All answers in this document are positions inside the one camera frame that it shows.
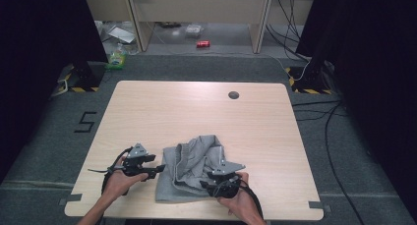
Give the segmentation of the grey shorts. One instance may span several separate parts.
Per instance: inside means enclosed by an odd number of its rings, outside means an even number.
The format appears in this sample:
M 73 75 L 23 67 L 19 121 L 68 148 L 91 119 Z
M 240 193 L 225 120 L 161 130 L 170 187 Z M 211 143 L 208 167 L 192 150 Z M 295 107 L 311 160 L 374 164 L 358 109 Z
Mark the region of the grey shorts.
M 201 181 L 211 183 L 208 172 L 225 158 L 224 146 L 215 135 L 198 136 L 163 150 L 165 168 L 159 174 L 157 202 L 189 202 L 209 197 Z

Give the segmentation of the black stand base striped tape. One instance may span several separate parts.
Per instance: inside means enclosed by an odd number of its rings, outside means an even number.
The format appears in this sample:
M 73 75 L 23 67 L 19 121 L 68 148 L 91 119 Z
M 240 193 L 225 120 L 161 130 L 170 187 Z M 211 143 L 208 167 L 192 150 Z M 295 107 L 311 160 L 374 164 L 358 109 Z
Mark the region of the black stand base striped tape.
M 319 70 L 309 68 L 309 63 L 290 66 L 285 69 L 291 89 L 297 93 L 331 94 L 324 75 Z
M 66 66 L 57 81 L 57 92 L 97 92 L 104 76 L 101 63 L 86 62 L 82 67 Z

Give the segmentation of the beige desk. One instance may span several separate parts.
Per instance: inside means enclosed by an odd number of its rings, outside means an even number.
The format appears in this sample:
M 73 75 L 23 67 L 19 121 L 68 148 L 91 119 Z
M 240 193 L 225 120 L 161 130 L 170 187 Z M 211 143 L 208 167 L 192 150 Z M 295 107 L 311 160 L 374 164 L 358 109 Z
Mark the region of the beige desk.
M 306 23 L 314 0 L 87 0 L 96 21 L 129 21 L 141 52 L 148 49 L 156 22 L 246 24 L 252 49 L 261 51 L 268 24 Z

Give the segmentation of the clear plastic container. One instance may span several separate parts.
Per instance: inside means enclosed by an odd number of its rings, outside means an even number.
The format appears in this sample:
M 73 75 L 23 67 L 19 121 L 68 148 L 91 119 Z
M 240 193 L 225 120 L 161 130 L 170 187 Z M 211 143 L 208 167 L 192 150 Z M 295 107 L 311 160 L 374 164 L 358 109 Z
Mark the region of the clear plastic container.
M 188 38 L 198 38 L 203 33 L 204 28 L 199 25 L 188 25 L 185 33 Z

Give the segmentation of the grey tape piece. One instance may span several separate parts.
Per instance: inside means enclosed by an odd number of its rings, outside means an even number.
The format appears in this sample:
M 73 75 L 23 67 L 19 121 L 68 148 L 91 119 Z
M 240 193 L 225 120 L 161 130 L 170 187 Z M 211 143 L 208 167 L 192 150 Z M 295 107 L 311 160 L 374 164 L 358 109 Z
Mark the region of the grey tape piece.
M 321 201 L 310 201 L 309 207 L 312 209 L 321 209 L 324 213 L 331 212 L 331 207 L 328 204 L 324 204 Z
M 69 201 L 80 201 L 82 199 L 82 194 L 68 195 L 67 197 L 60 198 L 58 204 L 60 206 L 65 206 Z

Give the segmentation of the black curtain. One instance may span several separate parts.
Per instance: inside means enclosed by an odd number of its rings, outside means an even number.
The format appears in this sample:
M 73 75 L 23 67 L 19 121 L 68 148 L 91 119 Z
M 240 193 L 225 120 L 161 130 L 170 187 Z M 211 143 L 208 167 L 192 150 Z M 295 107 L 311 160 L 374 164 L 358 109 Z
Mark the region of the black curtain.
M 62 69 L 106 60 L 87 0 L 0 0 L 0 183 Z
M 417 0 L 313 0 L 297 50 L 332 62 L 363 137 L 417 220 Z

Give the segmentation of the person's right hand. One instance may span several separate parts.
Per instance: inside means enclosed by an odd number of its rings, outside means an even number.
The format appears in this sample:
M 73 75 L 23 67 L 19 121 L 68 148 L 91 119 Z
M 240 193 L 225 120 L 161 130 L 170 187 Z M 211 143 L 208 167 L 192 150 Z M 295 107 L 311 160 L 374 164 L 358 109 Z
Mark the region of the person's right hand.
M 228 208 L 229 215 L 235 215 L 241 221 L 246 216 L 260 216 L 257 205 L 253 198 L 253 193 L 249 188 L 249 174 L 241 172 L 241 187 L 237 195 L 233 198 L 219 197 L 217 201 Z

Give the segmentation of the white sheet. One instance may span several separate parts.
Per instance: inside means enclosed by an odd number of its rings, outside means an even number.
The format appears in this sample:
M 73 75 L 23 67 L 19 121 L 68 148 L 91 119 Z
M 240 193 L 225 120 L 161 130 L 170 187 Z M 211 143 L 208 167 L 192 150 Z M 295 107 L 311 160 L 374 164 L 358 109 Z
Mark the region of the white sheet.
M 135 40 L 135 35 L 133 33 L 118 27 L 111 28 L 108 34 L 125 43 L 131 43 Z

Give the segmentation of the green packet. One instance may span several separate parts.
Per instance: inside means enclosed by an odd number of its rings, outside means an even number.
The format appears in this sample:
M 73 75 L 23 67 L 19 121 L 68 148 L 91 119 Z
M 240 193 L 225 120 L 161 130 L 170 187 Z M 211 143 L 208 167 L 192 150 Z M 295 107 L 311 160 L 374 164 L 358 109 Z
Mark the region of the green packet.
M 125 66 L 127 52 L 122 43 L 117 44 L 117 48 L 108 57 L 105 68 L 108 70 L 122 70 Z

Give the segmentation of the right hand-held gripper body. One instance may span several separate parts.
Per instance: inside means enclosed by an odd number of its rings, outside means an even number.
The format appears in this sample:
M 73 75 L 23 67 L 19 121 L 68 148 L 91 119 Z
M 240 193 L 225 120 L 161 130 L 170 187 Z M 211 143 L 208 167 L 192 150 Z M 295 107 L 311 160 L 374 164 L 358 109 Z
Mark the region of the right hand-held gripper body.
M 241 184 L 241 177 L 237 171 L 245 168 L 243 164 L 221 160 L 217 168 L 208 172 L 208 183 L 213 185 L 215 197 L 235 197 Z

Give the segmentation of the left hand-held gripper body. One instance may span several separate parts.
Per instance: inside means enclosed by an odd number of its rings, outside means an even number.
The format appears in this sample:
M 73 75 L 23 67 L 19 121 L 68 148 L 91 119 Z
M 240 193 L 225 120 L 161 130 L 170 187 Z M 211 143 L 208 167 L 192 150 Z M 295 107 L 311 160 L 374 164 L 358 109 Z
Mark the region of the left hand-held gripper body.
M 148 168 L 144 168 L 143 164 L 152 162 L 154 159 L 154 154 L 149 154 L 140 143 L 136 143 L 123 161 L 123 172 L 129 177 L 147 173 Z

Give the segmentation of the person's left hand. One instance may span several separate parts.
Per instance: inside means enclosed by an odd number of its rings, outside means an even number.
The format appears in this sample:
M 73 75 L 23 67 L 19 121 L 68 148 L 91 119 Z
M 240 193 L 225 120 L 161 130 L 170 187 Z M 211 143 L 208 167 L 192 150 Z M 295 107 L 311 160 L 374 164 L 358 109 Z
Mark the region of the person's left hand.
M 107 184 L 100 199 L 111 204 L 118 197 L 125 194 L 131 186 L 144 181 L 148 176 L 148 173 L 142 173 L 136 176 L 126 176 L 122 170 L 115 170 L 107 180 Z

